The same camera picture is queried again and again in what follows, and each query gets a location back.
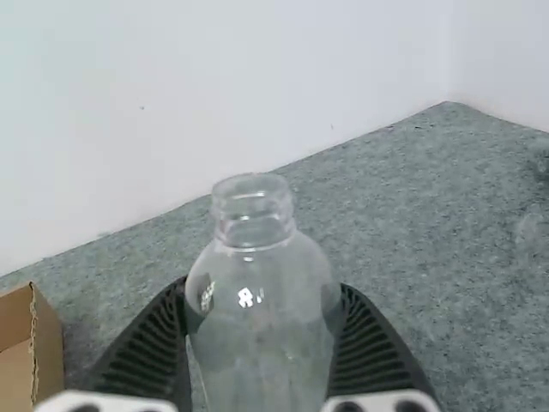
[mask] bottle mouth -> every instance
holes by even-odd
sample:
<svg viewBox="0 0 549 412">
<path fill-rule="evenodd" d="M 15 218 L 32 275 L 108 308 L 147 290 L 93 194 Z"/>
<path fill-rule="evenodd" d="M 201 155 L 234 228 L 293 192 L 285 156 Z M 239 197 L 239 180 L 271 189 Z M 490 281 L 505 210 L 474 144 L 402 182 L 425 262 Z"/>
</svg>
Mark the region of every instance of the bottle mouth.
<svg viewBox="0 0 549 412">
<path fill-rule="evenodd" d="M 287 181 L 271 173 L 247 173 L 222 180 L 212 190 L 215 235 L 233 248 L 273 245 L 293 229 Z"/>
<path fill-rule="evenodd" d="M 248 220 L 281 211 L 291 214 L 291 207 L 287 181 L 272 173 L 239 174 L 221 180 L 212 190 L 212 214 L 216 218 Z"/>
</svg>

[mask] plastic bottle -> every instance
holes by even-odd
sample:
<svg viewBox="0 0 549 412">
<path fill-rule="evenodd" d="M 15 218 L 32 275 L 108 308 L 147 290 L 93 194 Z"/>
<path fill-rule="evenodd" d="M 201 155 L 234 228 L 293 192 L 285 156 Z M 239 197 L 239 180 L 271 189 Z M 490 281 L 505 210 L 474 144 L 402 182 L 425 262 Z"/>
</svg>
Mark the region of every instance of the plastic bottle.
<svg viewBox="0 0 549 412">
<path fill-rule="evenodd" d="M 246 174 L 212 193 L 215 233 L 185 287 L 209 412 L 317 412 L 341 327 L 341 289 L 296 229 L 287 182 Z"/>
</svg>

